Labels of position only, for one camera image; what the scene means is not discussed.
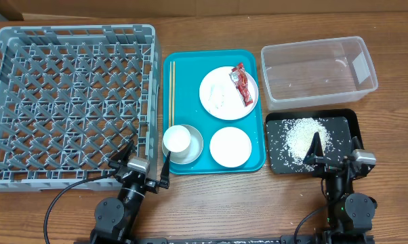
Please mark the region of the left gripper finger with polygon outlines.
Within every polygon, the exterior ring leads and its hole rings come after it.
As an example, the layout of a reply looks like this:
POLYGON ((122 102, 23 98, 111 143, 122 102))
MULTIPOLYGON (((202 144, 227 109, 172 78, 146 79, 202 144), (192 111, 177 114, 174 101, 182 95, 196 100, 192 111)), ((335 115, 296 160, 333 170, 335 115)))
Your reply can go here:
POLYGON ((119 169, 122 166, 126 166, 127 162, 129 161, 129 157, 134 152, 135 152, 134 141, 130 140, 123 149, 121 149, 119 152, 117 152, 108 160, 108 166, 111 169, 119 169))
POLYGON ((161 170, 161 175, 160 175, 160 180, 159 180, 159 186, 161 188, 169 188, 170 185, 170 180, 169 180, 169 165, 170 165, 170 156, 171 152, 169 151, 165 162, 163 164, 162 170, 161 170))

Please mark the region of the white cup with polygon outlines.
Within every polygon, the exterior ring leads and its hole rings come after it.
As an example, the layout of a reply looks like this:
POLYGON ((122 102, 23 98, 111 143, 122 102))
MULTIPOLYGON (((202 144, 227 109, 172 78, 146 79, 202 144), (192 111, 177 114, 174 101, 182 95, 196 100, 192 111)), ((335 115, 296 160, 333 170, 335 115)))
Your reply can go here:
POLYGON ((190 150, 191 134, 183 125, 173 125, 163 134, 163 145, 176 157, 185 157, 190 150))

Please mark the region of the white tissue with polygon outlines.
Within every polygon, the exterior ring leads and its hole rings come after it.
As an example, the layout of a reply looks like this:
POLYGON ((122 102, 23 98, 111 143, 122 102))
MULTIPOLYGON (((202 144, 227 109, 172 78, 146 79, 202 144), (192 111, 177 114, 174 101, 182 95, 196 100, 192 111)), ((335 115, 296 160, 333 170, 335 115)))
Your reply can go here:
POLYGON ((220 84, 214 84, 211 86, 210 95, 208 98, 209 105, 214 109, 220 109, 223 107, 225 101, 224 86, 220 84))

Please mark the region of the wooden chopstick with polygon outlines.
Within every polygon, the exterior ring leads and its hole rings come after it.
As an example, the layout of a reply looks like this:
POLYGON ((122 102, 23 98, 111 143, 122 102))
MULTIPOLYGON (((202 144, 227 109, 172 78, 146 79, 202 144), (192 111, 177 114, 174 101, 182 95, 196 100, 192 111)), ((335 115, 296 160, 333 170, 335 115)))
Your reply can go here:
POLYGON ((176 105, 176 62, 172 62, 172 74, 171 74, 171 126, 175 125, 175 105, 176 105))
POLYGON ((168 128, 171 126, 172 62, 169 63, 168 128))

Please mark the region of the red ketchup sachet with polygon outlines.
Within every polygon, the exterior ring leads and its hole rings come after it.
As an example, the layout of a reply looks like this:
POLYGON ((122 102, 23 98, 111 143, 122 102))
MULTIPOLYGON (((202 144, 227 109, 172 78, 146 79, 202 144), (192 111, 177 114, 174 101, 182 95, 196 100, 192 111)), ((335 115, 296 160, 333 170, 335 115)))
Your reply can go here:
POLYGON ((253 103, 253 98, 249 93, 248 89, 248 78, 242 62, 237 64, 234 68, 232 68, 230 74, 230 79, 234 83, 244 106, 249 106, 253 103))

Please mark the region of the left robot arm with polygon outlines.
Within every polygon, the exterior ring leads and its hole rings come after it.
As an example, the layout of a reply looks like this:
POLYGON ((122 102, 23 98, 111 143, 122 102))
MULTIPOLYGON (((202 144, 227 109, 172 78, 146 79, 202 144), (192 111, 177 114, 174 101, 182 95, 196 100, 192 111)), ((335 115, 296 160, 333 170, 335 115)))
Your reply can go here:
POLYGON ((90 243, 133 243, 131 229, 146 193, 157 194, 160 188, 169 188, 171 155, 167 155, 160 179, 155 180, 149 177, 150 163, 133 156, 135 151, 134 141, 130 141, 108 161, 121 188, 116 197, 105 198, 96 206, 96 225, 91 231, 90 243))

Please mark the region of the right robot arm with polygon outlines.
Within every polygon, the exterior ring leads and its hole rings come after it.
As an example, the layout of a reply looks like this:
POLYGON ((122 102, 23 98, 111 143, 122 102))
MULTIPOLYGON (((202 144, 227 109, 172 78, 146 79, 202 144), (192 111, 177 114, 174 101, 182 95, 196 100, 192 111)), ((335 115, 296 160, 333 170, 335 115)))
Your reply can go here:
POLYGON ((340 161, 331 160, 325 157, 320 134, 316 132, 303 163, 315 166, 312 176, 321 179, 326 204, 298 224, 293 242, 300 240, 298 232, 303 223, 326 210, 329 226, 309 238, 313 243, 373 243, 373 237, 367 236, 366 232, 372 229, 378 204, 374 198, 354 192, 353 182, 366 177, 375 167, 375 155, 363 149, 359 139, 353 137, 352 152, 340 161))

